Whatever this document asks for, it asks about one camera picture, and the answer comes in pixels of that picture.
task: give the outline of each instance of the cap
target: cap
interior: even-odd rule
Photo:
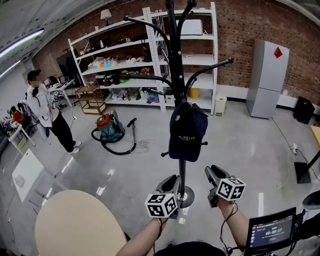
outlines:
[[[170,158],[197,161],[207,127],[208,116],[196,104],[183,101],[170,120]]]
[[[27,80],[28,81],[35,81],[36,77],[40,74],[41,70],[37,69],[37,70],[31,70],[28,75],[27,75]]]

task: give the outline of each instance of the table lamp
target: table lamp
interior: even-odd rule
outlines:
[[[112,14],[109,9],[105,9],[101,11],[101,20],[105,19],[105,25],[109,26],[108,18],[111,18]]]

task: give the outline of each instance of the person in white shirt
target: person in white shirt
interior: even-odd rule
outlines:
[[[55,136],[57,136],[61,145],[69,154],[79,152],[81,141],[74,141],[70,128],[63,118],[61,112],[48,104],[52,95],[47,90],[46,86],[39,80],[41,70],[32,70],[27,75],[28,83],[30,84],[27,90],[26,101],[32,112],[39,118],[40,123],[49,128]]]

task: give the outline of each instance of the red clothing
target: red clothing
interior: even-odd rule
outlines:
[[[12,116],[13,120],[18,122],[19,124],[21,124],[22,122],[22,115],[19,111],[16,111],[13,113],[13,116]]]

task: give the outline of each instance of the black box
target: black box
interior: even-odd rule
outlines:
[[[299,96],[295,108],[293,110],[293,116],[299,122],[303,124],[308,124],[314,111],[315,107],[312,105],[311,101]]]

